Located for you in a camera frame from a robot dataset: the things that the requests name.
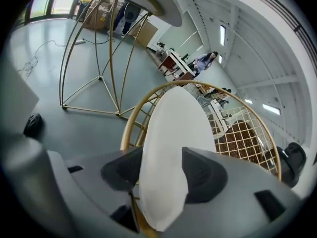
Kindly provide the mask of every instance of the desk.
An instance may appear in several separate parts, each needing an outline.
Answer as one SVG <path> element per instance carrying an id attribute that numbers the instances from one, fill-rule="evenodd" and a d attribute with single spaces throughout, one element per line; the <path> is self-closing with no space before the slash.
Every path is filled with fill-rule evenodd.
<path id="1" fill-rule="evenodd" d="M 213 121 L 215 122 L 215 128 L 213 129 L 216 129 L 216 130 L 219 129 L 219 132 L 217 132 L 216 134 L 213 134 L 213 136 L 214 138 L 222 137 L 229 129 L 227 123 L 225 122 L 225 119 L 222 116 L 223 110 L 220 104 L 216 100 L 212 100 L 210 105 L 208 105 L 208 108 L 211 112 L 211 115 L 213 116 Z"/>
<path id="2" fill-rule="evenodd" d="M 195 76 L 194 72 L 187 66 L 182 58 L 172 50 L 170 51 L 170 54 L 164 59 L 164 61 L 158 66 L 158 69 L 160 69 L 164 65 L 168 70 L 172 70 L 175 64 L 182 70 L 184 74 L 189 72 L 193 76 Z"/>

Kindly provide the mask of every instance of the black plastic part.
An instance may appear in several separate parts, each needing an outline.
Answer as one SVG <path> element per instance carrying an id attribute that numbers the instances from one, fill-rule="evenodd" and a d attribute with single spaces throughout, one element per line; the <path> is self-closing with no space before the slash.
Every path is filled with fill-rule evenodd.
<path id="1" fill-rule="evenodd" d="M 132 194 L 130 194 L 130 202 L 126 205 L 120 206 L 110 217 L 124 227 L 137 233 L 140 232 L 133 207 Z"/>
<path id="2" fill-rule="evenodd" d="M 81 171 L 81 170 L 83 170 L 83 168 L 81 166 L 79 166 L 79 165 L 76 165 L 76 166 L 68 168 L 68 171 L 70 173 L 78 172 L 78 171 Z"/>
<path id="3" fill-rule="evenodd" d="M 131 191 L 139 179 L 143 147 L 105 164 L 101 176 L 108 185 L 119 191 Z"/>
<path id="4" fill-rule="evenodd" d="M 254 195 L 271 221 L 274 221 L 285 212 L 285 207 L 269 190 L 259 191 L 254 193 Z"/>
<path id="5" fill-rule="evenodd" d="M 185 202 L 188 204 L 209 202 L 227 184 L 228 176 L 225 168 L 188 147 L 183 147 L 182 152 L 182 168 L 188 184 Z"/>
<path id="6" fill-rule="evenodd" d="M 23 134 L 26 136 L 35 136 L 39 133 L 43 125 L 42 117 L 39 113 L 32 114 L 24 127 Z"/>
<path id="7" fill-rule="evenodd" d="M 305 151 L 294 142 L 290 143 L 284 151 L 280 147 L 277 147 L 277 150 L 282 165 L 282 181 L 293 188 L 298 183 L 300 172 L 306 162 Z"/>

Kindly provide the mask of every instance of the woman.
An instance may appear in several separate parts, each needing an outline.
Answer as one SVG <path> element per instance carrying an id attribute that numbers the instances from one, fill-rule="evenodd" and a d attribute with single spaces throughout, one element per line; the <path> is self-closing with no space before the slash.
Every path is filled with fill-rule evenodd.
<path id="1" fill-rule="evenodd" d="M 210 67 L 212 61 L 218 56 L 217 51 L 213 51 L 211 53 L 202 54 L 197 57 L 193 63 L 191 64 L 190 68 L 193 68 L 196 72 L 195 77 L 197 77 L 203 70 L 206 70 Z"/>

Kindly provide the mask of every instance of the cardboard box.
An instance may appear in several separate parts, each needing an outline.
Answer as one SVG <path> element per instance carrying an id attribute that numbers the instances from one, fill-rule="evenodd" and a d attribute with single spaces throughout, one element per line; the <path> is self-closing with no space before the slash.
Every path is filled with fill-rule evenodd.
<path id="1" fill-rule="evenodd" d="M 97 1 L 94 1 L 92 3 L 92 5 L 87 11 L 86 17 L 93 10 L 93 8 L 96 6 L 97 3 L 98 3 Z M 96 12 L 93 12 L 92 15 L 90 15 L 87 21 L 85 22 L 84 27 L 94 30 L 95 20 L 96 20 L 96 30 L 103 29 L 105 26 L 106 18 L 109 15 L 108 6 L 109 6 L 108 2 L 102 2 L 101 5 L 99 5 L 97 10 L 97 20 L 96 20 Z"/>
<path id="2" fill-rule="evenodd" d="M 108 5 L 109 17 L 106 19 L 106 23 L 105 23 L 105 28 L 108 29 L 108 30 L 110 30 L 112 7 L 113 7 L 113 3 L 111 2 Z M 116 10 L 114 10 L 114 18 L 117 17 L 120 8 L 121 8 L 121 6 L 117 5 Z"/>
<path id="3" fill-rule="evenodd" d="M 132 31 L 131 31 L 131 35 L 136 37 L 138 32 L 139 32 L 140 27 L 141 27 L 140 24 L 135 26 L 134 29 L 132 29 Z M 143 29 L 141 30 L 141 32 L 139 34 L 138 42 L 143 47 L 146 47 L 148 45 L 148 43 L 150 42 L 150 40 L 152 39 L 152 37 L 154 36 L 154 34 L 157 32 L 157 30 L 158 29 L 154 25 L 152 25 L 150 22 L 146 22 Z"/>

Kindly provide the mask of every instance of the gold metal frame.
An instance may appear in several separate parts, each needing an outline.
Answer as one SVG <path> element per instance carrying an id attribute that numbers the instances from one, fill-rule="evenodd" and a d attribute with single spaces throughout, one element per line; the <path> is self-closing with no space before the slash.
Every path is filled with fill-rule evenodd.
<path id="1" fill-rule="evenodd" d="M 121 150 L 126 150 L 129 147 L 142 146 L 145 140 L 147 133 L 148 124 L 151 118 L 151 115 L 156 107 L 160 98 L 171 88 L 175 86 L 193 86 L 195 85 L 196 89 L 201 86 L 208 86 L 219 91 L 221 94 L 220 97 L 214 96 L 215 99 L 222 99 L 226 96 L 234 98 L 241 104 L 241 107 L 222 111 L 222 112 L 211 112 L 209 115 L 211 128 L 213 129 L 213 136 L 215 139 L 215 145 L 217 152 L 219 154 L 225 154 L 230 157 L 236 157 L 243 159 L 245 161 L 254 162 L 255 164 L 266 169 L 269 173 L 276 176 L 276 178 L 281 181 L 281 163 L 276 148 L 276 144 L 262 119 L 250 108 L 247 104 L 241 101 L 239 98 L 233 94 L 224 91 L 216 86 L 192 80 L 177 80 L 165 83 L 152 91 L 150 91 L 143 99 L 134 107 L 132 114 L 130 115 L 128 122 L 125 126 L 124 133 L 121 140 Z M 145 104 L 150 103 L 151 107 L 146 112 L 143 110 Z M 137 123 L 136 119 L 140 118 L 139 114 L 145 114 L 145 118 L 142 123 Z M 223 115 L 227 115 L 227 119 L 235 120 L 231 124 L 221 123 Z M 134 126 L 139 128 L 139 133 L 137 138 L 132 142 L 132 130 Z M 218 129 L 223 129 L 224 133 L 218 133 Z M 261 144 L 261 140 L 265 142 L 265 147 Z M 133 197 L 133 207 L 136 213 L 137 222 L 139 224 L 142 232 L 150 238 L 156 238 L 157 232 L 150 227 L 144 218 L 141 210 L 139 209 L 136 200 L 139 200 L 139 197 Z"/>
<path id="2" fill-rule="evenodd" d="M 82 16 L 84 15 L 84 13 L 88 10 L 88 8 L 90 7 L 90 5 L 92 4 L 94 0 L 91 0 L 89 2 L 89 4 L 86 6 L 86 8 L 83 10 L 83 12 L 81 13 L 81 15 L 79 16 L 78 20 L 76 21 L 70 36 L 68 38 L 66 47 L 65 47 L 65 51 L 64 51 L 64 55 L 63 55 L 63 59 L 62 59 L 62 63 L 61 63 L 61 69 L 60 69 L 60 75 L 59 75 L 59 104 L 60 106 L 65 110 L 65 109 L 75 109 L 75 110 L 83 110 L 83 111 L 89 111 L 89 112 L 97 112 L 97 113 L 102 113 L 102 114 L 111 114 L 111 115 L 117 115 L 119 117 L 121 117 L 122 114 L 132 110 L 134 107 L 129 108 L 125 111 L 121 110 L 121 104 L 122 104 L 122 97 L 123 97 L 123 93 L 124 93 L 124 85 L 125 85 L 125 81 L 126 81 L 126 76 L 127 76 L 127 71 L 130 65 L 130 61 L 131 61 L 131 57 L 132 57 L 132 53 L 134 50 L 134 47 L 136 45 L 136 42 L 138 40 L 139 34 L 141 32 L 141 30 L 143 29 L 145 23 L 148 20 L 148 17 L 152 15 L 151 12 L 148 12 L 147 14 L 145 14 L 144 16 L 142 16 L 132 27 L 130 27 L 129 31 L 126 33 L 126 35 L 121 39 L 121 41 L 119 42 L 119 44 L 116 46 L 116 48 L 114 49 L 114 51 L 112 51 L 112 40 L 113 40 L 113 25 L 114 25 L 114 10 L 118 4 L 118 0 L 115 0 L 113 6 L 112 6 L 112 13 L 111 13 L 111 21 L 110 21 L 110 37 L 109 37 L 109 59 L 108 62 L 106 63 L 103 71 L 100 71 L 100 65 L 99 65 L 99 59 L 98 59 L 98 52 L 97 52 L 97 31 L 96 31 L 96 22 L 97 22 L 97 8 L 99 7 L 99 5 L 105 1 L 105 0 L 98 0 L 98 3 L 96 4 L 96 6 L 92 9 L 92 11 L 86 16 L 85 20 L 83 21 L 83 24 L 80 26 L 72 44 L 69 50 L 69 53 L 67 55 L 67 59 L 66 59 L 66 63 L 65 63 L 65 68 L 63 67 L 64 65 L 64 61 L 65 61 L 65 57 L 66 57 L 66 53 L 67 53 L 67 48 L 69 46 L 70 43 L 70 39 L 75 31 L 75 28 L 79 22 L 79 20 L 82 18 Z M 156 0 L 150 0 L 151 4 L 154 5 L 154 7 L 156 8 L 156 14 L 158 12 L 161 11 L 161 6 L 158 4 L 158 2 Z M 84 24 L 86 23 L 86 21 L 88 20 L 88 18 L 90 17 L 90 15 L 92 15 L 92 13 L 95 13 L 95 29 L 94 29 L 94 37 L 95 37 L 95 52 L 96 52 L 96 60 L 97 60 L 97 69 L 98 69 L 98 76 L 96 76 L 95 78 L 93 78 L 92 80 L 90 80 L 88 83 L 84 84 L 83 86 L 81 86 L 79 89 L 77 89 L 75 92 L 73 92 L 70 96 L 68 96 L 66 99 L 64 99 L 64 87 L 65 87 L 65 77 L 66 77 L 66 72 L 67 72 L 67 67 L 68 67 L 68 63 L 69 63 L 69 59 L 70 56 L 72 54 L 73 48 L 75 46 L 75 43 L 83 29 Z M 124 73 L 124 79 L 122 82 L 122 87 L 121 87 L 121 96 L 120 96 L 120 102 L 118 101 L 118 96 L 117 96 L 117 92 L 116 92 L 116 87 L 115 87 L 115 81 L 114 81 L 114 76 L 113 76 L 113 59 L 112 56 L 115 53 L 115 51 L 118 49 L 118 47 L 120 46 L 120 44 L 122 43 L 122 41 L 126 38 L 126 36 L 128 36 L 128 34 L 132 31 L 135 30 L 135 26 L 137 26 L 138 24 L 141 25 L 132 49 L 131 49 L 131 53 L 129 56 L 129 60 L 127 63 L 127 67 L 125 69 L 125 73 Z M 112 96 L 112 94 L 110 93 L 109 87 L 107 86 L 103 74 L 106 70 L 107 65 L 110 63 L 110 74 L 111 74 L 111 82 L 112 82 L 112 88 L 113 88 L 113 92 L 114 92 L 114 97 Z M 66 102 L 73 97 L 76 93 L 78 93 L 80 90 L 84 89 L 86 86 L 88 86 L 89 84 L 91 84 L 92 82 L 94 82 L 96 79 L 98 79 L 99 81 L 102 81 L 106 87 L 106 90 L 115 106 L 116 112 L 109 112 L 109 111 L 101 111 L 101 110 L 92 110 L 92 109 L 87 109 L 87 108 L 81 108 L 81 107 L 73 107 L 73 106 L 69 106 Z"/>

